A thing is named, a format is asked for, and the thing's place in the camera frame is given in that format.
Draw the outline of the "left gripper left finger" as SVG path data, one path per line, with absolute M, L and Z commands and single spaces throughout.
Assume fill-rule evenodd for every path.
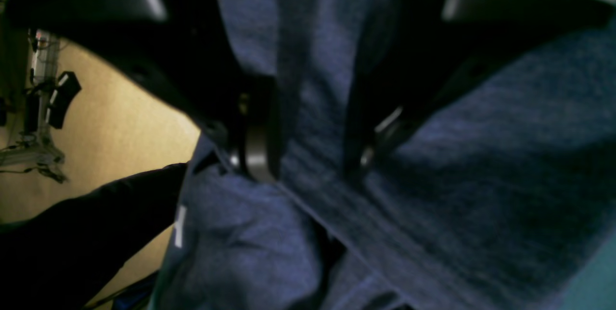
M 260 182 L 279 176 L 275 80 L 240 68 L 218 0 L 7 0 L 17 27 L 50 31 L 108 61 L 183 111 Z

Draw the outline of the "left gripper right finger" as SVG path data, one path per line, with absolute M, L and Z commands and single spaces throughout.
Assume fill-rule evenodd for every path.
M 345 172 L 366 172 L 524 52 L 603 26 L 614 9 L 615 0 L 402 0 L 383 55 L 352 85 Z

